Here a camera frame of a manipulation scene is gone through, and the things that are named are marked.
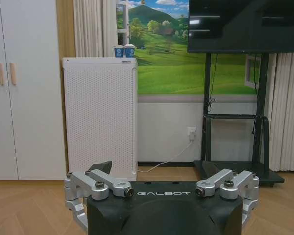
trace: cloud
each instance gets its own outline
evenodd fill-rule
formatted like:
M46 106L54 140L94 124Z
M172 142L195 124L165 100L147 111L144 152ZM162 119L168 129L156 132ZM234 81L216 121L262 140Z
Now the cloud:
M182 5L179 5L179 7L181 7L181 8L188 8L188 4L182 4Z
M157 0L156 4L161 4L161 5L177 5L177 2L175 0Z
M159 8L159 7L152 7L152 9L157 10L157 11L165 11L165 8Z
M136 6L139 6L141 5L141 1L128 1L128 8L131 9L131 8L134 8Z

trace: white cable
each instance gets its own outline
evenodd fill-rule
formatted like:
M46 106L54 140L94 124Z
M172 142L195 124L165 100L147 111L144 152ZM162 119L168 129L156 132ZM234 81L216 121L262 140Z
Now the white cable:
M184 148L179 154L177 154L177 155L174 156L173 158L171 158L171 159L169 159L169 160L167 160L167 161L165 161L165 162L159 163L158 165L154 166L152 169L149 169L149 170L146 170L146 171L138 170L138 172L148 173L148 172L154 170L155 168L157 168L158 166L160 166L160 165L162 165L162 164L164 164L164 163L168 163L168 162L172 161L173 159L175 159L175 158L177 158L178 156L182 155L182 154L185 152L185 150L188 149L188 148L192 145L193 142L194 142L194 140L192 140L192 141L186 146L186 148Z

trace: screw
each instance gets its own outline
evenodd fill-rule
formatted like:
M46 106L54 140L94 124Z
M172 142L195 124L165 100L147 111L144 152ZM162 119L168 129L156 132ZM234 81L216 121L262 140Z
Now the screw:
M124 192L126 198L132 197L134 195L134 189L127 188Z
M226 180L224 182L224 186L227 187L227 188L233 188L234 187L234 183L232 180Z
M96 183L95 183L95 187L96 187L97 189L102 189L102 188L104 188L104 182L103 182L103 181L96 181Z
M202 189L202 188L196 188L196 189L195 189L195 194L196 194L198 197L204 197L204 196L205 196L205 190Z

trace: paper cup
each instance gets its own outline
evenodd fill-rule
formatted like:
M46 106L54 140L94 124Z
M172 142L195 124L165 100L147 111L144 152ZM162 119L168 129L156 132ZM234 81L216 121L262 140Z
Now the paper cup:
M133 44L126 44L124 46L124 50L125 50L126 57L128 57L128 58L134 57L134 54L135 54L135 46Z
M123 57L124 55L124 46L116 45L114 46L114 54L117 58Z

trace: tv stand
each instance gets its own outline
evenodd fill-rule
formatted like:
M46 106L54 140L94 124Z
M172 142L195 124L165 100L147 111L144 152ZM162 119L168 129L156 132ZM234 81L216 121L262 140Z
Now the tv stand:
M194 161L196 169L202 179L209 178L212 172L205 168L204 162L210 162L214 169L231 169L237 173L243 170L256 173L259 177L260 184L284 183L284 179L277 173L270 170L269 167L269 124L268 119L264 116L264 105L266 98L266 81L267 69L269 62L269 54L261 54L260 77L258 87L257 111L255 115L250 114L210 114L209 108L209 89L210 89L210 69L211 69L211 53L206 54L205 63L205 86L204 86L204 105L203 105L203 121L202 121L202 138L201 138L201 160ZM255 133L252 161L211 161L211 120L212 119L253 119L255 120ZM260 141L263 131L263 150L264 163L260 162Z

